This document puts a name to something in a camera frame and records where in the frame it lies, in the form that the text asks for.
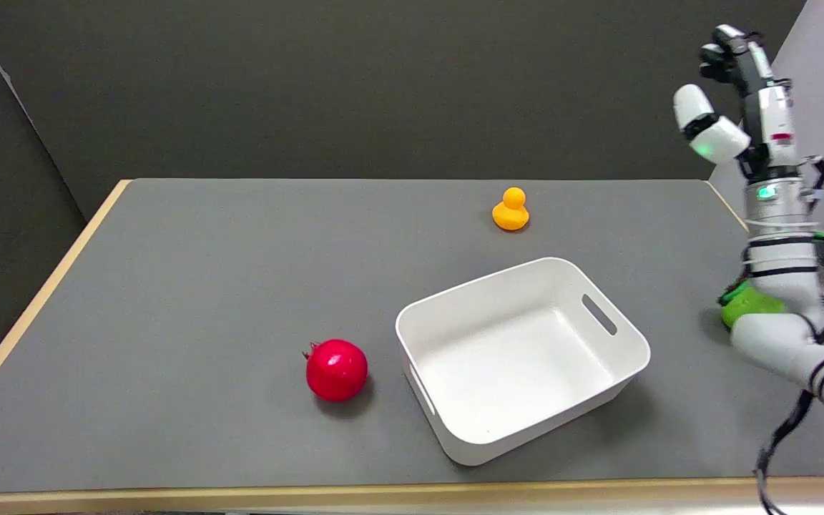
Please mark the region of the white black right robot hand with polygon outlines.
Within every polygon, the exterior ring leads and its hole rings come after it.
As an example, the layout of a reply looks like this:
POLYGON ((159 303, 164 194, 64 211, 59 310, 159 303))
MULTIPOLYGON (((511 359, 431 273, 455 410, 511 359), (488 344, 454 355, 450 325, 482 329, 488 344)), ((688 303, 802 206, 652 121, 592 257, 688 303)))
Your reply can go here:
POLYGON ((793 101, 789 79, 775 76, 757 32, 719 25, 699 51, 699 73, 735 88, 741 119, 717 113, 696 84, 673 96, 680 133, 697 155, 715 165, 735 161, 748 182, 792 177, 797 172, 793 101))

